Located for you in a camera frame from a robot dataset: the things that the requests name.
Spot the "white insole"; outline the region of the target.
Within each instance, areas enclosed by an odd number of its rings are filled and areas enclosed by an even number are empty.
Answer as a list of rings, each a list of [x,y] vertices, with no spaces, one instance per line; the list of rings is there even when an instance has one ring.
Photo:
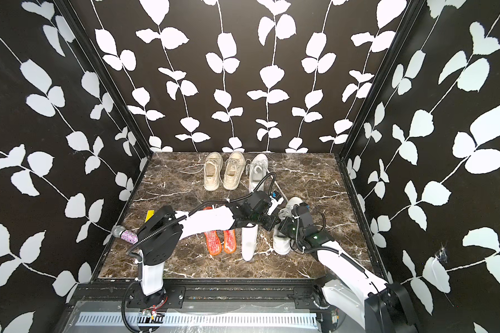
[[[242,247],[241,253],[244,261],[252,260],[256,251],[258,226],[252,226],[242,229]]]

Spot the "white sneaker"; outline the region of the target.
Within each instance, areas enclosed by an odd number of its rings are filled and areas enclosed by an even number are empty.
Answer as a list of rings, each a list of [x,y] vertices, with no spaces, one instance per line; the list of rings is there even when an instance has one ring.
[[[287,205],[279,210],[278,217],[280,219],[280,222],[283,222],[287,217],[292,217],[293,216],[292,210],[294,209],[294,206],[299,205],[303,202],[304,201],[299,197],[292,197],[287,202]],[[280,227],[279,223],[276,224],[276,226],[274,227],[273,249],[279,255],[287,255],[291,251],[290,238],[281,233],[279,231],[279,227]]]
[[[249,176],[249,192],[254,190],[263,191],[265,182],[262,179],[268,174],[268,157],[260,153],[248,165],[247,173]]]

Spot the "red insole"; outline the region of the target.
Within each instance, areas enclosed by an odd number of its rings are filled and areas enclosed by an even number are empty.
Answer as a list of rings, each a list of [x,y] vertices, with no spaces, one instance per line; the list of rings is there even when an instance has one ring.
[[[211,256],[219,255],[222,252],[222,243],[218,237],[216,230],[207,231],[204,233],[206,238],[206,247]]]
[[[235,230],[224,231],[224,252],[231,254],[236,251],[237,241]]]

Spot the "beige sneaker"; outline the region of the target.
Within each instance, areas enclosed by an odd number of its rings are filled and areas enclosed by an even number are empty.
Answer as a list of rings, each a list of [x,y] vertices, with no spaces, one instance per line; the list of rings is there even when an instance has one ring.
[[[215,191],[220,185],[223,159],[218,152],[210,153],[204,162],[204,189]]]
[[[235,151],[230,154],[226,161],[226,169],[224,172],[223,186],[226,190],[236,190],[240,184],[245,168],[245,159],[241,152]]]

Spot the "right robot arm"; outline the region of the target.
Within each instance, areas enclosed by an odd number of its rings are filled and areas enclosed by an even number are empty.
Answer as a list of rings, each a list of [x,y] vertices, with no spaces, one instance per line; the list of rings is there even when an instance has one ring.
[[[324,228],[313,222],[304,202],[279,211],[279,232],[295,248],[312,255],[337,276],[322,287],[327,304],[337,307],[366,332],[419,332],[418,316],[405,288],[365,269]]]

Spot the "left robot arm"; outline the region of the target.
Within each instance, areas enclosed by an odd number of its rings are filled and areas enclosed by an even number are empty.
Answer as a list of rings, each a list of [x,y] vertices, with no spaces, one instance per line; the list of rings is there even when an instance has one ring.
[[[126,254],[136,258],[137,280],[145,296],[164,287],[164,264],[182,239],[216,230],[260,226],[271,231],[279,223],[278,207],[284,198],[278,191],[254,191],[232,201],[209,201],[190,212],[176,212],[166,205],[141,227],[138,241]]]

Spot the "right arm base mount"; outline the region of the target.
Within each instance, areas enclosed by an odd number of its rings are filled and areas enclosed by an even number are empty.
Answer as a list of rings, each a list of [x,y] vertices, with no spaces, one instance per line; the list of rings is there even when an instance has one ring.
[[[301,280],[286,291],[286,298],[297,309],[312,312],[333,312],[339,310],[339,302],[351,292],[341,280]]]

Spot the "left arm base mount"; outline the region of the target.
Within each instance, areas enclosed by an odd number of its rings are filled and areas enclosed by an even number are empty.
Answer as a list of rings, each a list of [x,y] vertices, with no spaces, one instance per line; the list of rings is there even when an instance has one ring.
[[[138,281],[129,285],[124,295],[124,303],[132,309],[180,309],[186,288],[177,284],[166,284],[160,291],[146,295]]]

